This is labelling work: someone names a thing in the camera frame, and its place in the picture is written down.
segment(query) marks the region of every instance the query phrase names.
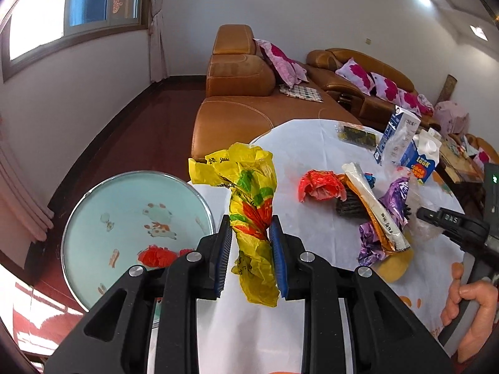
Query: dark red floor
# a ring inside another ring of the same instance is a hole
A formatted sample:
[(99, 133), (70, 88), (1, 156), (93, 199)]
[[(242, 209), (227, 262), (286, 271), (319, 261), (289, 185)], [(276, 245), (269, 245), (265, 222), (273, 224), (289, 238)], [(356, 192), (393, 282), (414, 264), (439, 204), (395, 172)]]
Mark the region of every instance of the dark red floor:
[(98, 183), (123, 172), (155, 170), (189, 180), (187, 160), (198, 108), (205, 98), (203, 82), (166, 81), (147, 97), (103, 143), (54, 217), (35, 289), (82, 311), (66, 286), (61, 267), (61, 239), (76, 203)]

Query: metal screw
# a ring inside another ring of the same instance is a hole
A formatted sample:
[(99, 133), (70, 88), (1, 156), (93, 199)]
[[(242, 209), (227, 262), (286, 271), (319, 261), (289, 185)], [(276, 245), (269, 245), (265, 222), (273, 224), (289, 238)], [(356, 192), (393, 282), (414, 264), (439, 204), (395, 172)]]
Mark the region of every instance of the metal screw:
[(305, 263), (311, 263), (315, 260), (315, 255), (310, 252), (303, 252), (300, 254), (300, 260), (304, 261)]
[(364, 278), (369, 278), (373, 275), (373, 271), (369, 267), (360, 267), (357, 270), (357, 273), (359, 274), (359, 276)]
[(138, 277), (144, 272), (144, 267), (142, 266), (133, 266), (128, 270), (128, 274), (132, 277)]
[(187, 261), (194, 263), (194, 262), (200, 261), (200, 260), (201, 260), (201, 253), (199, 253), (199, 252), (190, 252), (187, 255)]

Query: curtain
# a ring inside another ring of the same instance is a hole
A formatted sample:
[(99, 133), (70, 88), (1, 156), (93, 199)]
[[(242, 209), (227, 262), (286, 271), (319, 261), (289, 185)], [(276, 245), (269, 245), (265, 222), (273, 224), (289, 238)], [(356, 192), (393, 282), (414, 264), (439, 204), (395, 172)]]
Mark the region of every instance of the curtain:
[(165, 33), (163, 31), (163, 0), (151, 0), (151, 22), (149, 23), (149, 64), (151, 81), (158, 82), (168, 77), (165, 59)]
[[(1, 132), (0, 197), (16, 216), (17, 220), (12, 220), (12, 225), (21, 223), (32, 234), (33, 242), (47, 238), (47, 231), (53, 228), (51, 218), (54, 213), (23, 184), (22, 172)], [(9, 226), (2, 226), (2, 233), (8, 232)]]

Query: white tablecloth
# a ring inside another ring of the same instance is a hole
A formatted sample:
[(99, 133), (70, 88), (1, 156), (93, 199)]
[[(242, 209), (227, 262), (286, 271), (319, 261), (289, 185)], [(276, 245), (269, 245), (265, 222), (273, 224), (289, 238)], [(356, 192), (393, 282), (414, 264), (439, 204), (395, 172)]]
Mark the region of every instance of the white tablecloth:
[[(332, 170), (358, 162), (364, 172), (376, 178), (375, 194), (381, 196), (389, 182), (368, 150), (342, 142), (337, 122), (321, 119), (295, 120), (274, 128), (254, 143), (274, 154), (278, 188), (274, 214), (285, 233), (301, 238), (306, 250), (319, 254), (332, 265), (353, 270), (358, 266), (359, 223), (339, 217), (332, 201), (298, 202), (300, 178), (309, 170)], [(213, 213), (215, 226), (228, 212), (229, 191), (223, 187), (194, 186)], [(421, 193), (431, 202), (458, 212), (456, 198), (428, 179)], [(412, 301), (412, 310), (430, 331), (441, 327), (450, 266), (462, 261), (459, 247), (444, 236), (413, 246), (414, 260), (406, 274), (390, 287)], [(233, 238), (230, 265), (238, 257)], [(198, 301), (198, 350), (202, 374), (268, 374), (276, 371), (300, 372), (303, 347), (303, 301), (279, 300), (276, 308), (250, 304), (239, 286), (239, 277), (227, 273), (225, 289), (216, 302)]]

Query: red crumpled wrapper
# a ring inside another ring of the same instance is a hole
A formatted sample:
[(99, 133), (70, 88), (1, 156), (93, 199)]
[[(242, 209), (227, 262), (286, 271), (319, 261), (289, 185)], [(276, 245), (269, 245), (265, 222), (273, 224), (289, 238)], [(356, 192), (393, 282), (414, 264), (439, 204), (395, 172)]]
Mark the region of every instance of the red crumpled wrapper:
[(332, 171), (310, 170), (301, 177), (298, 185), (298, 199), (300, 202), (305, 201), (306, 194), (318, 201), (331, 198), (346, 200), (345, 187)]
[(169, 267), (177, 258), (192, 252), (192, 249), (182, 249), (177, 255), (167, 247), (149, 245), (146, 250), (139, 253), (138, 260), (146, 267), (163, 268)]

